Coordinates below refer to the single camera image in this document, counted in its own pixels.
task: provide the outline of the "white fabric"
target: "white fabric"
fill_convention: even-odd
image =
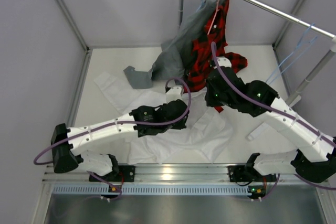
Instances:
[[[150,90],[135,90],[108,73],[95,79],[104,96],[121,113],[125,114],[142,105],[158,106],[165,103],[165,95]],[[130,142],[129,164],[154,159],[164,163],[170,156],[185,149],[198,150],[210,163],[225,148],[233,134],[233,128],[223,113],[208,108],[204,100],[205,90],[192,94],[192,103],[186,129],[168,130],[156,136],[144,136]]]

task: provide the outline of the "white tabletop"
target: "white tabletop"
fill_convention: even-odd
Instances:
[[[238,73],[238,76],[245,82],[253,80],[265,81],[277,67],[271,46],[228,46],[225,49],[226,52],[236,52],[247,58],[248,66]],[[93,80],[97,76],[105,71],[127,81],[123,73],[124,68],[131,65],[136,70],[148,71],[160,52],[160,47],[94,49],[75,126],[95,124],[120,115],[94,83]],[[278,78],[272,84],[272,87],[278,91],[280,96],[286,98],[285,86],[281,78]],[[164,93],[164,82],[156,82],[152,90]],[[259,126],[260,122],[250,115],[239,113],[227,107],[224,108],[222,113],[226,114],[231,121],[235,133],[228,146],[216,159],[216,163],[245,163],[252,153],[271,154],[291,151],[295,148],[287,139],[271,128],[251,142],[246,139],[246,136]],[[120,163],[126,163],[129,143],[120,139],[96,147],[94,150],[100,153],[113,154]],[[173,155],[167,161],[167,163],[207,162],[201,154],[193,150],[184,150]]]

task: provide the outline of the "red and black checkered shirt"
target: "red and black checkered shirt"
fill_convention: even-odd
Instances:
[[[196,59],[195,64],[191,69],[187,70],[185,81],[188,84],[191,92],[196,92],[205,87],[205,79],[213,70],[211,66],[212,53],[211,42],[216,42],[217,53],[216,56],[225,56],[232,64],[235,73],[247,66],[247,59],[239,54],[233,52],[226,53],[224,47],[227,46],[225,39],[225,24],[226,16],[229,9],[229,0],[225,0],[222,5],[219,5],[216,18],[209,35],[207,35],[215,12],[204,26],[203,34],[193,41],[192,58]]]

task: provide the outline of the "gray floor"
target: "gray floor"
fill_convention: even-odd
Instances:
[[[247,202],[229,196],[123,196],[111,203],[87,196],[53,195],[45,224],[323,224],[312,187],[278,186],[265,201]],[[72,209],[63,218],[62,214]]]

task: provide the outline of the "gray garment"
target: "gray garment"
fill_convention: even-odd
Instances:
[[[204,6],[186,18],[172,41],[161,45],[162,52],[148,72],[135,71],[128,66],[124,73],[134,89],[146,89],[153,86],[152,80],[167,80],[172,77],[182,78],[184,69],[190,68],[195,59],[191,56],[193,40],[203,33],[204,26],[216,9],[217,1],[206,0]]]

